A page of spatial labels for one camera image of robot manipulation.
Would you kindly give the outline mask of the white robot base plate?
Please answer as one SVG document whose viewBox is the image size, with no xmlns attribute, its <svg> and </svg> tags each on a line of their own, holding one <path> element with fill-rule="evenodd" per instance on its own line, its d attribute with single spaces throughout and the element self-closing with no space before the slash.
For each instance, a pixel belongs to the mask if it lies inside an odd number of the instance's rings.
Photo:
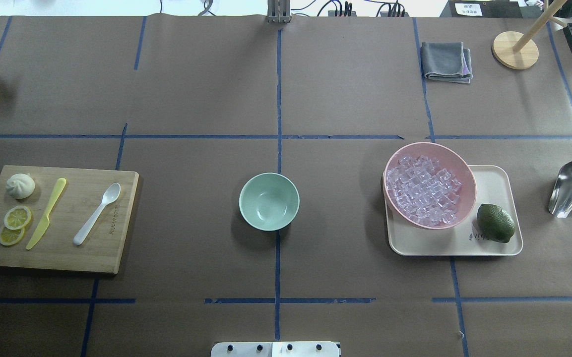
<svg viewBox="0 0 572 357">
<path fill-rule="evenodd" d="M 211 357 L 340 357 L 339 343 L 333 341 L 267 341 L 216 343 Z"/>
</svg>

